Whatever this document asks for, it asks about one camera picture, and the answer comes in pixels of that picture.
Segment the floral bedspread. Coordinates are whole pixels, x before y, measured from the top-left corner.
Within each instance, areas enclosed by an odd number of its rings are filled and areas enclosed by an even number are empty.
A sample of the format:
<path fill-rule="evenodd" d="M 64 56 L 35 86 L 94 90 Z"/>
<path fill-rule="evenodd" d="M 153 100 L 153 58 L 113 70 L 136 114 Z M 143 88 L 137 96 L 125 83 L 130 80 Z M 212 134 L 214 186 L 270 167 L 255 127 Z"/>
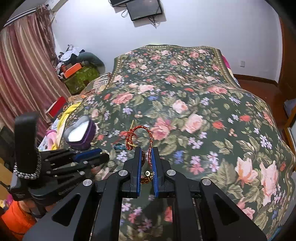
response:
<path fill-rule="evenodd" d="M 295 155 L 280 137 L 265 101 L 234 79 L 218 49 L 144 46 L 114 60 L 111 80 L 82 102 L 64 129 L 88 115 L 96 125 L 92 148 L 102 148 L 120 170 L 133 142 L 154 145 L 171 167 L 192 180 L 211 179 L 272 240 L 295 190 Z"/>

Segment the orange box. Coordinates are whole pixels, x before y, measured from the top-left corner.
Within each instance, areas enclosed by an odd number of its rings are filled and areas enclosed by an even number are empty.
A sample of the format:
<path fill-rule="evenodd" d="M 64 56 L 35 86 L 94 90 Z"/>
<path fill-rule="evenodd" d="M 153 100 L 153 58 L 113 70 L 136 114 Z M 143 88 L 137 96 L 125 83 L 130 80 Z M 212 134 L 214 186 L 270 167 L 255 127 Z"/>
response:
<path fill-rule="evenodd" d="M 81 64 L 80 63 L 76 63 L 75 65 L 73 65 L 72 67 L 70 67 L 69 69 L 67 69 L 64 72 L 64 78 L 65 79 L 69 78 L 71 75 L 73 75 L 74 73 L 76 73 L 81 68 L 82 68 Z"/>

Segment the purple heart-shaped jewelry box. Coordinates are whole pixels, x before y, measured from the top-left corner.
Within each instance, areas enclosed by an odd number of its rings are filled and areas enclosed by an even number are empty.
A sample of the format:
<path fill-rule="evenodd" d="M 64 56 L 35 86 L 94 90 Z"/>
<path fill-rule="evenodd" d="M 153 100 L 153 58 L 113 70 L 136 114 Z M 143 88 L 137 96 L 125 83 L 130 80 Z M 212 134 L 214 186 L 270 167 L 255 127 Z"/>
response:
<path fill-rule="evenodd" d="M 69 126 L 63 134 L 65 142 L 74 150 L 88 150 L 96 133 L 96 125 L 88 116 L 83 115 Z"/>

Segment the pink soft item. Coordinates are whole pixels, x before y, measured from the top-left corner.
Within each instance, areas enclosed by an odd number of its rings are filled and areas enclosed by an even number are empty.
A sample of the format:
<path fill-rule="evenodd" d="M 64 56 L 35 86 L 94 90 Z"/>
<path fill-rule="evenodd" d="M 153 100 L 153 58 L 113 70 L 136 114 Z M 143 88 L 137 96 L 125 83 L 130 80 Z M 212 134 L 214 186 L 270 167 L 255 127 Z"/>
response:
<path fill-rule="evenodd" d="M 56 137 L 57 137 L 57 132 L 55 130 L 48 130 L 46 132 L 48 149 L 52 150 L 53 147 L 56 146 Z"/>

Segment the red and white box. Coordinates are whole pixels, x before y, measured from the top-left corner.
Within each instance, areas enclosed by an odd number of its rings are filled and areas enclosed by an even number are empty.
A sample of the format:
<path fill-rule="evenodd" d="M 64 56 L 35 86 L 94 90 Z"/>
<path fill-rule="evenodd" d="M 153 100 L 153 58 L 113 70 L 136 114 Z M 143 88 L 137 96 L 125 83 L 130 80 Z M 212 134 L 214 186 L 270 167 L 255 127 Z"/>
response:
<path fill-rule="evenodd" d="M 67 104 L 67 100 L 65 97 L 59 97 L 46 111 L 46 115 L 50 119 L 56 118 L 62 111 L 64 106 Z"/>

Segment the black wall monitor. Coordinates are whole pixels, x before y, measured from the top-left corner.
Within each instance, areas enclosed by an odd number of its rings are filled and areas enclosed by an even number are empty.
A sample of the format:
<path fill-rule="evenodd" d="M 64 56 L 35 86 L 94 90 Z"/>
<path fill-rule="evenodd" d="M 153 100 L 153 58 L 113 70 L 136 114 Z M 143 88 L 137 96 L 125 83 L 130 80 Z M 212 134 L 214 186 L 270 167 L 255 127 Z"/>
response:
<path fill-rule="evenodd" d="M 110 0 L 112 7 L 125 6 L 132 21 L 149 18 L 163 13 L 158 0 Z"/>

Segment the striped pink curtain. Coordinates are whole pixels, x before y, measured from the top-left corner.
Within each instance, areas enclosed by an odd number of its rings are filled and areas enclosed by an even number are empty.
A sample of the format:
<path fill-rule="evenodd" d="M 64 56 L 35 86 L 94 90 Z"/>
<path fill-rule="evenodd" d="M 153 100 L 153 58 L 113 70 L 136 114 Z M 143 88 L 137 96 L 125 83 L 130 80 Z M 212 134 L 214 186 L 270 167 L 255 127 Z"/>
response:
<path fill-rule="evenodd" d="M 59 97 L 71 95 L 58 78 L 57 63 L 45 5 L 1 30 L 1 123 L 13 130 L 17 116 L 37 111 L 37 138 L 43 139 L 50 124 L 46 110 Z"/>

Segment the grey garment on pile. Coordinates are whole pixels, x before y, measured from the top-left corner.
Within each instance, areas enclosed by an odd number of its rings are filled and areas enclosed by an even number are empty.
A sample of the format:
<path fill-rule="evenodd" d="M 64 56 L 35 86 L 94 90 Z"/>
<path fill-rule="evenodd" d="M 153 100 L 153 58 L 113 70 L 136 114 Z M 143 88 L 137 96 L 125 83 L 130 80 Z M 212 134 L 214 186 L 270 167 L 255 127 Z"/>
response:
<path fill-rule="evenodd" d="M 88 63 L 89 65 L 93 65 L 100 74 L 105 73 L 105 65 L 104 63 L 94 54 L 90 52 L 82 52 L 77 57 L 77 62 L 79 63 Z"/>

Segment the green patterned covered box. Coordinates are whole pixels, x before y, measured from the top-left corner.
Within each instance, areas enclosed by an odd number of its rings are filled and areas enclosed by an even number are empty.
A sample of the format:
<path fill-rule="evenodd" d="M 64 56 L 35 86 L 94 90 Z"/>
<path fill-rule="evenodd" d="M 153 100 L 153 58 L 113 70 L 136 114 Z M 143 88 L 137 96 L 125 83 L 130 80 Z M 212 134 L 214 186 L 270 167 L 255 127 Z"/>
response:
<path fill-rule="evenodd" d="M 72 95 L 79 94 L 92 80 L 99 77 L 99 72 L 92 66 L 84 66 L 69 78 L 64 80 Z"/>

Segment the yellow cloth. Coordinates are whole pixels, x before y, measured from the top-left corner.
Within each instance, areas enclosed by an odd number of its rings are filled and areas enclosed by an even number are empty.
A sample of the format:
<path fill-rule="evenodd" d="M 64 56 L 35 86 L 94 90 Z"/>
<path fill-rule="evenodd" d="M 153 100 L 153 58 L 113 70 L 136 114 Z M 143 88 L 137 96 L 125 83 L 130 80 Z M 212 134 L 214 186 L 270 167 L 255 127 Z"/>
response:
<path fill-rule="evenodd" d="M 57 133 L 56 133 L 56 137 L 55 139 L 53 140 L 53 145 L 51 147 L 51 150 L 57 150 L 59 149 L 60 147 L 60 142 L 61 142 L 61 139 L 62 139 L 62 135 L 63 135 L 63 132 L 64 132 L 64 128 L 65 128 L 65 125 L 66 125 L 66 121 L 67 119 L 69 118 L 69 115 L 79 107 L 79 105 L 81 104 L 82 102 L 78 102 L 78 103 L 75 103 L 75 104 L 71 104 L 69 107 L 66 108 L 66 110 L 62 113 L 62 116 L 59 118 L 59 121 L 58 121 L 58 125 L 57 125 Z"/>

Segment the orange sleeve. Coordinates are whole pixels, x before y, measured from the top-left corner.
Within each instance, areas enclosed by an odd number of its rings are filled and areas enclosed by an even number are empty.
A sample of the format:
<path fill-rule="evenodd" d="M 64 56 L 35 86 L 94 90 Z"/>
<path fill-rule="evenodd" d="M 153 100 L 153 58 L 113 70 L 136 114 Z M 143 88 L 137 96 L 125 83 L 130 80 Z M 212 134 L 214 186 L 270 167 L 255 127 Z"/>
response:
<path fill-rule="evenodd" d="M 1 215 L 1 225 L 4 225 L 16 240 L 22 240 L 27 231 L 37 223 L 30 213 L 22 209 L 20 203 L 13 201 L 8 210 Z"/>

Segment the patchwork striped quilt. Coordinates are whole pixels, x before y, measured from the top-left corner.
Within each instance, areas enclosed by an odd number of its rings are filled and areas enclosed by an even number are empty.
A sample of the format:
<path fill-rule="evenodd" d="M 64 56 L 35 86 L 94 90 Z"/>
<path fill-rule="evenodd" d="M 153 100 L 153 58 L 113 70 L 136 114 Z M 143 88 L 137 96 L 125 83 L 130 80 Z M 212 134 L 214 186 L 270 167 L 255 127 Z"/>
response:
<path fill-rule="evenodd" d="M 109 83 L 109 80 L 111 80 L 112 74 L 109 72 L 107 74 L 104 74 L 100 77 L 97 77 L 96 79 L 92 80 L 88 85 L 81 91 L 80 94 L 88 94 L 88 93 L 100 93 L 102 92 L 107 84 Z"/>

